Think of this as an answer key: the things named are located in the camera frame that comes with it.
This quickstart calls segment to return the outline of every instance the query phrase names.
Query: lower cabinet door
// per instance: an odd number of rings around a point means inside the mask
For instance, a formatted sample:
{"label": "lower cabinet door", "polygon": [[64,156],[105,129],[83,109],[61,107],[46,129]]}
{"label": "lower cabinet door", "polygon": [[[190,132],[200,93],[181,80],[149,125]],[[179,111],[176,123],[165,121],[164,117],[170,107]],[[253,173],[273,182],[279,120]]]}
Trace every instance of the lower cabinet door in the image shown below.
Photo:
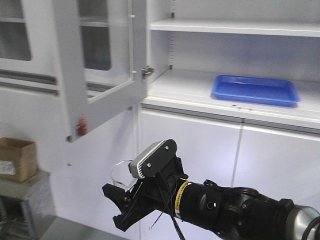
{"label": "lower cabinet door", "polygon": [[320,135],[245,125],[234,187],[320,211]]}
{"label": "lower cabinet door", "polygon": [[[181,158],[189,180],[203,183],[210,179],[220,186],[232,183],[240,137],[240,123],[142,110],[141,151],[154,142],[173,139],[176,155]],[[151,228],[160,211],[154,211],[141,221],[143,240],[179,239],[170,217],[163,214]],[[186,239],[219,239],[213,232],[177,219]]]}

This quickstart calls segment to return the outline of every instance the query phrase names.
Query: white shelf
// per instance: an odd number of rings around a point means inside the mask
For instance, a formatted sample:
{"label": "white shelf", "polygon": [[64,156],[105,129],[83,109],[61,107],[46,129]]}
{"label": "white shelf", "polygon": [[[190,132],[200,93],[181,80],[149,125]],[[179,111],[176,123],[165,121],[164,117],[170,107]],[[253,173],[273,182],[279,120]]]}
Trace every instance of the white shelf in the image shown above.
{"label": "white shelf", "polygon": [[320,37],[320,23],[220,21],[208,18],[166,18],[150,24],[151,30]]}
{"label": "white shelf", "polygon": [[0,22],[25,23],[25,19],[24,18],[17,18],[17,17],[0,17]]}
{"label": "white shelf", "polygon": [[218,73],[168,70],[150,86],[144,104],[242,119],[320,129],[320,83],[292,81],[300,96],[295,107],[211,97]]}

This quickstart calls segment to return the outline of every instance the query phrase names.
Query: glass panel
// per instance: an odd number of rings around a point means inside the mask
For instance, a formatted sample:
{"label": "glass panel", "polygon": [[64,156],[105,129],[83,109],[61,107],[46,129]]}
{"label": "glass panel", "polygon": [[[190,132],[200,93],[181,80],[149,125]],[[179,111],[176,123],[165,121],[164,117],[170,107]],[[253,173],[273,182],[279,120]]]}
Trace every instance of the glass panel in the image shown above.
{"label": "glass panel", "polygon": [[84,75],[94,97],[130,78],[128,0],[78,0]]}
{"label": "glass panel", "polygon": [[0,58],[31,60],[20,0],[0,0]]}

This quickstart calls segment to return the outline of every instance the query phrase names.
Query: blue tray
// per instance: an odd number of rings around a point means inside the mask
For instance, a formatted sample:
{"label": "blue tray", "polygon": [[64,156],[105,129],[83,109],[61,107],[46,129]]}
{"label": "blue tray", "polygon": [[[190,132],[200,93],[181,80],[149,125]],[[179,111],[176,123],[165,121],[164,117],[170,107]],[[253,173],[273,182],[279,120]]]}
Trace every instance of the blue tray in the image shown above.
{"label": "blue tray", "polygon": [[287,80],[219,75],[212,97],[218,99],[292,107],[300,101],[297,90]]}

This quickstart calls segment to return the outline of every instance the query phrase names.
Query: red latch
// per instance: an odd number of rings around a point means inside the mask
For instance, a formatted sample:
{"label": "red latch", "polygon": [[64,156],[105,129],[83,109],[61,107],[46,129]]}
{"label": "red latch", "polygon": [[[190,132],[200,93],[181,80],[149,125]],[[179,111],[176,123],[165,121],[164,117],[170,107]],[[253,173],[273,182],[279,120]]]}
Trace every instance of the red latch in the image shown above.
{"label": "red latch", "polygon": [[84,136],[88,133],[88,126],[85,117],[79,118],[79,124],[75,127],[78,136]]}

